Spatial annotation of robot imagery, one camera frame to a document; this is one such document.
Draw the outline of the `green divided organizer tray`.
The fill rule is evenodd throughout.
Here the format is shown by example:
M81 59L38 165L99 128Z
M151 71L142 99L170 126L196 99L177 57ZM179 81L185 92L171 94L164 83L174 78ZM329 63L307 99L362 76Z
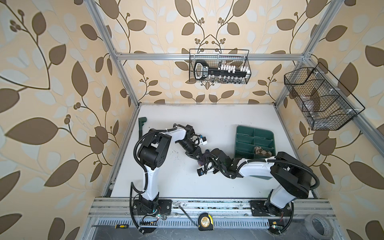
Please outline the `green divided organizer tray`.
M269 130L237 126L235 138L235 158L264 159L255 155L255 146L260 146L276 155L275 136Z

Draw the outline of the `brown argyle sock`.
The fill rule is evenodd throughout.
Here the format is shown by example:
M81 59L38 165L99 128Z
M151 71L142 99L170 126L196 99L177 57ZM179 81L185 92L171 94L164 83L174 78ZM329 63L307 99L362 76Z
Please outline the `brown argyle sock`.
M262 156L263 158L269 158L273 156L271 151L265 150L260 146L255 146L255 155Z

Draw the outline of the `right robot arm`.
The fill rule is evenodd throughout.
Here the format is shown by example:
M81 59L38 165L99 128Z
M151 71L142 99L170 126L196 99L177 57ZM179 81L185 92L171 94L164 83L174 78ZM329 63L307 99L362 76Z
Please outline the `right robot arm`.
M262 206L262 211L271 216L281 214L296 199L307 199L309 192L320 185L310 167L285 152L266 159L231 159L223 151L214 149L201 155L199 165L199 176L213 172L231 180L245 177L275 179L279 185L270 191Z

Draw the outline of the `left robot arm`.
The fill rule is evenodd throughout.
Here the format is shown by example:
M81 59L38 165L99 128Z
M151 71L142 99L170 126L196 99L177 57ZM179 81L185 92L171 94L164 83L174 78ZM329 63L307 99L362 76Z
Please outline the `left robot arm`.
M140 191L131 183L130 192L138 194L139 208L144 214L160 211L158 175L164 164L171 143L179 144L185 154L194 160L202 160L200 145L205 145L207 139L198 135L192 126L174 124L171 129L150 129L141 136L134 146L134 160L143 170L143 189Z

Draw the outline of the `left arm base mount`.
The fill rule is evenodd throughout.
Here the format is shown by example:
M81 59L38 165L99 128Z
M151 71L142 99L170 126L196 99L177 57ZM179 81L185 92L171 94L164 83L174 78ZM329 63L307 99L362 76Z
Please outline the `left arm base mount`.
M140 233L151 233L159 226L160 220L165 220L170 215L171 210L172 200L170 199L134 200L132 220Z

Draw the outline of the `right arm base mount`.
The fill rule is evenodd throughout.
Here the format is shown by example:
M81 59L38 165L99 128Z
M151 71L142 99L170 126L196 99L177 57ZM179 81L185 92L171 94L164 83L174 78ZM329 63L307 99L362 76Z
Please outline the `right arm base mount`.
M294 218L294 203L290 202L285 207L278 207L262 200L250 201L253 217L272 217L268 219L270 234L275 236L283 235L290 227Z

